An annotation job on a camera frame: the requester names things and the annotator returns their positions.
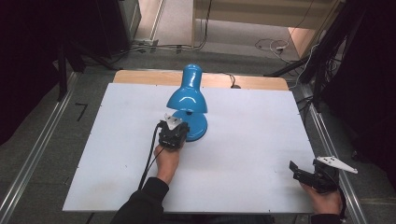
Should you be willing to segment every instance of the lamp base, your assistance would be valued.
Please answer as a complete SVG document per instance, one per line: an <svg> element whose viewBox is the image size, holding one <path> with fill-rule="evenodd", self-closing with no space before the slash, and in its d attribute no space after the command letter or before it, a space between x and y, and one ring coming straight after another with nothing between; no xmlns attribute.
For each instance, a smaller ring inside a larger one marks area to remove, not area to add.
<svg viewBox="0 0 396 224"><path fill-rule="evenodd" d="M189 124L190 131L187 133L186 142L196 141L206 133L207 120L204 114L178 110L173 117L180 118Z"/></svg>

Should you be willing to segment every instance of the white table surface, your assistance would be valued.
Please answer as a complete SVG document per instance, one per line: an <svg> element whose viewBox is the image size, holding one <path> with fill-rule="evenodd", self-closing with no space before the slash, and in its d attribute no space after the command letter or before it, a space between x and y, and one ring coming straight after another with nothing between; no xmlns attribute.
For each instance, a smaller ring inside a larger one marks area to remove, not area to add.
<svg viewBox="0 0 396 224"><path fill-rule="evenodd" d="M117 211L136 191L155 125L176 86L108 85L64 211ZM163 201L169 213L310 213L290 160L314 154L290 91L201 88L208 130L186 143ZM153 165L148 176L155 176Z"/></svg>

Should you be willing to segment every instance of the human hand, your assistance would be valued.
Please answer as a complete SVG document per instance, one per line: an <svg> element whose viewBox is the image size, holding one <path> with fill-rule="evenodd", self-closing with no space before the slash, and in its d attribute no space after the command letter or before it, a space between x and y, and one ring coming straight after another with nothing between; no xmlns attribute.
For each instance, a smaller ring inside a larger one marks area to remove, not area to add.
<svg viewBox="0 0 396 224"><path fill-rule="evenodd" d="M158 155L156 160L158 167L157 178L161 179L167 185L171 183L178 167L180 149L169 150L166 147L162 147L160 145L155 147L154 155Z"/></svg>
<svg viewBox="0 0 396 224"><path fill-rule="evenodd" d="M300 182L301 187L308 193L311 198L314 213L318 214L335 214L340 215L342 208L342 201L340 192L334 191L325 194L319 194L310 186Z"/></svg>

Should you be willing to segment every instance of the blue desk lamp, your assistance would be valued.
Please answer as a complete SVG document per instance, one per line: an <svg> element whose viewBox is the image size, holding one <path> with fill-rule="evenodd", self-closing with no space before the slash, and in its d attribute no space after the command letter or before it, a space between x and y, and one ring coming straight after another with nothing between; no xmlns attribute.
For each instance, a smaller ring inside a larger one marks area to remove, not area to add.
<svg viewBox="0 0 396 224"><path fill-rule="evenodd" d="M187 122L190 131L187 142L192 142L204 136L207 129L207 106L204 96L200 92L202 69L196 64L189 64L183 69L180 88L173 93L166 105L177 110L173 117Z"/></svg>

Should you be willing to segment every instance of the black sleeve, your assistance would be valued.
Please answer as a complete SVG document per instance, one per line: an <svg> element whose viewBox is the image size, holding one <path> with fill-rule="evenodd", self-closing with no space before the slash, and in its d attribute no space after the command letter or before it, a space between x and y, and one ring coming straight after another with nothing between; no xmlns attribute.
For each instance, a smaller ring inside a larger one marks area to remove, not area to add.
<svg viewBox="0 0 396 224"><path fill-rule="evenodd" d="M320 214L311 217L311 224L341 224L340 216L334 214Z"/></svg>
<svg viewBox="0 0 396 224"><path fill-rule="evenodd" d="M111 224L159 223L163 216L163 198L168 190L161 179L150 177L145 187L134 192L120 208Z"/></svg>

